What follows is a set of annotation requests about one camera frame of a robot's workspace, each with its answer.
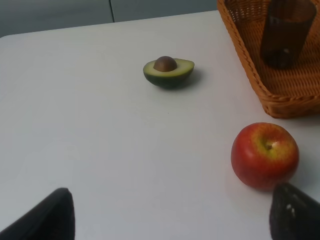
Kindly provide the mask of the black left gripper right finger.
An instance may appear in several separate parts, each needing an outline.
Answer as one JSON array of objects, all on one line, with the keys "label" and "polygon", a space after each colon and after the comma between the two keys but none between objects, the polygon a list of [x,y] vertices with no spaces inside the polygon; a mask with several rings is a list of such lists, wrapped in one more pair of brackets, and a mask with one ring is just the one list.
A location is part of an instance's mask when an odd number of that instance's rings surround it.
[{"label": "black left gripper right finger", "polygon": [[269,229],[273,240],[318,240],[320,203],[290,183],[272,193]]}]

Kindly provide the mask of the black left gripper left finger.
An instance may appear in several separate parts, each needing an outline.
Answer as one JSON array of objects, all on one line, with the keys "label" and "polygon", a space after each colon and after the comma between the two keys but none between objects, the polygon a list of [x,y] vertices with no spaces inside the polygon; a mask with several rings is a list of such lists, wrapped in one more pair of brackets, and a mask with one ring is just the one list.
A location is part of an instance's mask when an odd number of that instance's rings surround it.
[{"label": "black left gripper left finger", "polygon": [[0,232],[2,240],[74,240],[75,208],[68,188],[58,188]]}]

